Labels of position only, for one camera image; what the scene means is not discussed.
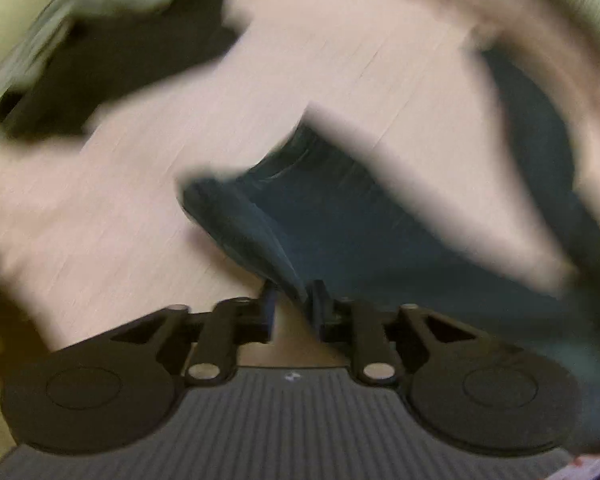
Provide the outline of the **dark blue denim jeans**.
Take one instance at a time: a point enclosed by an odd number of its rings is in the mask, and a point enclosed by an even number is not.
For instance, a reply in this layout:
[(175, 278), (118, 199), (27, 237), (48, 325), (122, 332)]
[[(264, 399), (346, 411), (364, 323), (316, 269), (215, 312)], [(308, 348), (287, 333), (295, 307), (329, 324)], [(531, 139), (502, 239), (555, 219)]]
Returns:
[(257, 166), (228, 179), (191, 177), (180, 203), (236, 262), (301, 298), (334, 296), (390, 311), (416, 302), (472, 324), (600, 317), (600, 226), (574, 189), (564, 120), (500, 48), (481, 52), (506, 118), (510, 152), (536, 208), (577, 268), (564, 300), (532, 292), (445, 246), (367, 168), (309, 122)]

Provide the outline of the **pink grey striped bedspread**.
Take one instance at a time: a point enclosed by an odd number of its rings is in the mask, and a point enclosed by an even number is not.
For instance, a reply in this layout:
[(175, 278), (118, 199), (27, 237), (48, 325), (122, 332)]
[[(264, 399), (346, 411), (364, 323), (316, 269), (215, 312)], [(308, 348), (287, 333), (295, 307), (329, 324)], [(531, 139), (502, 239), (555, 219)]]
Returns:
[(0, 148), (0, 284), (60, 349), (168, 304), (205, 311), (260, 285), (178, 206), (190, 177), (234, 176), (307, 122), (370, 170), (481, 278), (437, 271), (409, 240), (378, 287), (339, 255), (346, 291), (455, 316), (584, 367), (600, 342), (567, 302), (573, 266), (506, 152), (479, 48), (503, 39), (557, 100), (600, 213), (600, 66), (544, 0), (228, 0), (244, 33), (220, 62), (123, 101), (82, 143)]

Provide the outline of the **black garment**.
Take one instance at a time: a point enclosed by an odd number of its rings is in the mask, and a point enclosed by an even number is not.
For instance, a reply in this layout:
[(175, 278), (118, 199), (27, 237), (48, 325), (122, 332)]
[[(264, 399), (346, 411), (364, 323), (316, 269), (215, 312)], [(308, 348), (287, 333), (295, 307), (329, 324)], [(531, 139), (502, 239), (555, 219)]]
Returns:
[(77, 18), (42, 74), (3, 93), (0, 128), (26, 142), (82, 136), (102, 104), (217, 60), (239, 37), (223, 23), (223, 1), (172, 0), (134, 18)]

